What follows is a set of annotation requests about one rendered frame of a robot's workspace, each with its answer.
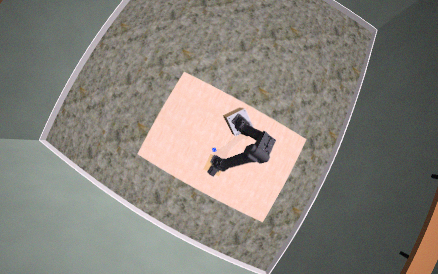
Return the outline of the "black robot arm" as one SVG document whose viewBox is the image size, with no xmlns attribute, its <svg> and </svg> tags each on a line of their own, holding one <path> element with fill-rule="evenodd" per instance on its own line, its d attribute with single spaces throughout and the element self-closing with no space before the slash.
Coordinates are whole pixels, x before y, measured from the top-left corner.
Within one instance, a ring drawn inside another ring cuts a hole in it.
<svg viewBox="0 0 438 274">
<path fill-rule="evenodd" d="M 243 118 L 243 120 L 242 120 L 242 118 Z M 270 154 L 271 154 L 271 151 L 274 147 L 276 139 L 274 139 L 272 136 L 270 136 L 266 131 L 262 132 L 256 128 L 249 126 L 251 124 L 249 124 L 249 122 L 247 122 L 247 120 L 246 121 L 245 120 L 246 119 L 243 116 L 241 116 L 240 114 L 237 114 L 231 122 L 235 125 L 235 129 L 237 131 L 241 132 L 241 134 L 245 135 L 246 137 L 249 136 L 249 137 L 253 138 L 254 140 L 256 140 L 256 142 L 254 144 L 250 144 L 250 145 L 246 146 L 244 149 L 244 152 L 242 152 L 240 154 L 231 156 L 229 158 L 223 158 L 223 159 L 217 158 L 217 159 L 213 160 L 213 162 L 212 162 L 213 166 L 211 165 L 211 167 L 207 171 L 207 173 L 209 175 L 211 175 L 212 177 L 214 177 L 215 174 L 217 172 L 219 172 L 219 170 L 222 172 L 225 172 L 225 170 L 227 170 L 229 168 L 248 164 L 250 162 L 251 163 L 258 162 L 259 164 L 262 164 L 262 163 L 266 163 L 270 160 Z M 248 134 L 246 134 L 246 133 L 248 133 Z M 260 136 L 260 137 L 258 138 L 258 136 Z"/>
</svg>

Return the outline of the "tan flat mat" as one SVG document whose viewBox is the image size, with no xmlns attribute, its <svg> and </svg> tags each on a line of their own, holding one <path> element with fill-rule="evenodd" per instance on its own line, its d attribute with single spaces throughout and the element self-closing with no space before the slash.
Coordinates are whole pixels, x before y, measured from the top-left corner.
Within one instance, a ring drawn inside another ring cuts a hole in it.
<svg viewBox="0 0 438 274">
<path fill-rule="evenodd" d="M 209 156 L 209 158 L 208 158 L 208 161 L 207 161 L 207 163 L 206 163 L 206 165 L 205 165 L 205 167 L 204 167 L 204 170 L 208 171 L 209 168 L 211 167 L 212 163 L 211 163 L 210 161 L 211 161 L 212 157 L 213 157 L 213 155 L 210 154 L 210 156 Z M 213 165 L 212 165 L 212 166 L 213 166 Z M 221 174 L 221 171 L 217 172 L 215 175 L 220 176 L 220 174 Z"/>
</svg>

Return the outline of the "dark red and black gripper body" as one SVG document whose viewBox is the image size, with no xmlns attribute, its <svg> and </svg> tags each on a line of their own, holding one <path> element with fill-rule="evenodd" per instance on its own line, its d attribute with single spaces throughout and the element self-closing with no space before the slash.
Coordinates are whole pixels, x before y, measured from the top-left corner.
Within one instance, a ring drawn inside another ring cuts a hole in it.
<svg viewBox="0 0 438 274">
<path fill-rule="evenodd" d="M 217 158 L 222 159 L 222 158 L 220 158 L 220 157 L 217 156 L 217 155 L 213 155 L 213 157 L 212 157 L 212 159 L 211 159 L 211 163 L 213 162 L 213 160 L 215 160 L 215 159 L 217 159 Z"/>
</svg>

